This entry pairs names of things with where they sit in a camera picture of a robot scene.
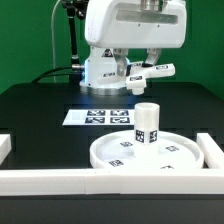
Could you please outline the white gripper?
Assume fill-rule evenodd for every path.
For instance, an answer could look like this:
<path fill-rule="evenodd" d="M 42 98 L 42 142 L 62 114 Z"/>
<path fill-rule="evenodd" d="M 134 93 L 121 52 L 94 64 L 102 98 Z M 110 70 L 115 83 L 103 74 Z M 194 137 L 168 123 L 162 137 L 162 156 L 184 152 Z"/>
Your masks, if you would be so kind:
<path fill-rule="evenodd" d="M 143 66 L 152 67 L 160 48 L 183 45 L 186 23 L 184 0 L 90 0 L 85 39 L 91 46 L 114 48 L 117 75 L 123 77 L 129 66 L 127 49 L 149 48 Z"/>

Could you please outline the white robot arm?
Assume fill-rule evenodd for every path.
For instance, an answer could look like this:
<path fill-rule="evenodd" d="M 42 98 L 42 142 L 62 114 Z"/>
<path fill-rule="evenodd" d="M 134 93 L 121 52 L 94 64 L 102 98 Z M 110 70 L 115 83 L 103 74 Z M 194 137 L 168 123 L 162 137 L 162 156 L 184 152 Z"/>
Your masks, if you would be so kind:
<path fill-rule="evenodd" d="M 90 55 L 81 89 L 140 95 L 148 78 L 174 75 L 173 64 L 157 61 L 162 49 L 183 45 L 186 23 L 185 0 L 89 0 L 85 39 Z"/>

